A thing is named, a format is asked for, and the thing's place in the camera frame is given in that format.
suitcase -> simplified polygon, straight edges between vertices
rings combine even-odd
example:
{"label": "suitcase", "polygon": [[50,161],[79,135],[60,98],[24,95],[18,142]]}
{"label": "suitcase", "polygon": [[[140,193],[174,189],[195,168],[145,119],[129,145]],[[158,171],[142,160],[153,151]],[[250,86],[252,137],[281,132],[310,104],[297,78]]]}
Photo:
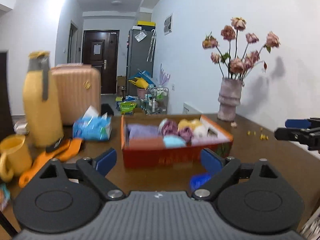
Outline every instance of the suitcase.
{"label": "suitcase", "polygon": [[63,125],[73,125],[93,106],[101,111],[101,75],[91,65],[62,64],[51,68],[56,81]]}

black circular cover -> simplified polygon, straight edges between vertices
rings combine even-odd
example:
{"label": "black circular cover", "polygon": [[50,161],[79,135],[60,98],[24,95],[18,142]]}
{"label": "black circular cover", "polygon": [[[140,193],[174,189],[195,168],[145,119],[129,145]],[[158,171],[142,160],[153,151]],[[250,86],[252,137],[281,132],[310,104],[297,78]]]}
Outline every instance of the black circular cover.
{"label": "black circular cover", "polygon": [[240,230],[255,234],[275,234],[298,225],[303,201],[278,179],[261,178],[223,190],[217,200],[222,217]]}
{"label": "black circular cover", "polygon": [[37,179],[15,199],[13,211],[22,228],[41,233],[63,233],[90,222],[100,208],[91,188],[68,179]]}

brown tabletop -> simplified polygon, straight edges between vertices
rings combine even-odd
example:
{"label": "brown tabletop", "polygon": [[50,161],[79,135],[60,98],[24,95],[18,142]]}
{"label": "brown tabletop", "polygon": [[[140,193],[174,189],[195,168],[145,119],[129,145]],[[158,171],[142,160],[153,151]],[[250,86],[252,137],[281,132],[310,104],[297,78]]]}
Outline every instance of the brown tabletop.
{"label": "brown tabletop", "polygon": [[[243,117],[237,116],[237,128],[231,128],[229,122],[217,120],[216,114],[207,115],[221,125],[225,130],[234,135],[231,156],[239,158],[242,162],[256,162],[266,158],[284,176],[291,186],[300,194],[305,203],[305,211],[299,228],[308,220],[320,197],[320,160],[290,142],[277,141],[273,132],[263,130],[269,140],[259,138],[260,126]],[[71,128],[66,128],[66,135],[71,135]],[[90,156],[97,157],[105,150],[113,147],[118,153],[116,166],[107,175],[107,178],[128,193],[131,190],[186,190],[189,192],[189,181],[192,175],[204,172],[199,163],[175,165],[173,167],[159,167],[149,169],[126,170],[123,166],[120,148],[120,117],[112,119],[112,133],[108,142],[86,142],[85,148],[77,158]],[[40,150],[32,150],[35,157]],[[15,198],[20,192],[17,179],[9,183],[8,188]],[[19,229],[17,221],[9,205],[4,215]],[[0,239],[10,237],[0,227]]]}

white logo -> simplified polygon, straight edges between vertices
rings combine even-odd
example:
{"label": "white logo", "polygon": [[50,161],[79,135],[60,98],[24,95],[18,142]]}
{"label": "white logo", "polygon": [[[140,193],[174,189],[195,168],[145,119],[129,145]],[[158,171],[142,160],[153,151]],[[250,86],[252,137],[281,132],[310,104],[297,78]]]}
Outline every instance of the white logo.
{"label": "white logo", "polygon": [[156,197],[156,198],[162,198],[163,195],[162,195],[161,193],[158,193],[158,194],[155,195],[155,197]]}

suitcase handle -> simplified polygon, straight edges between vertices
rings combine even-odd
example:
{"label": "suitcase handle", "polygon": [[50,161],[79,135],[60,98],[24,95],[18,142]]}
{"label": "suitcase handle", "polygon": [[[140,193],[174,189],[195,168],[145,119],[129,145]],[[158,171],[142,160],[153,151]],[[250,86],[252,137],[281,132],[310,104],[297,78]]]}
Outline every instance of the suitcase handle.
{"label": "suitcase handle", "polygon": [[57,69],[72,69],[72,68],[91,68],[91,65],[82,63],[69,63],[69,64],[59,64],[56,67],[51,68],[52,70]]}

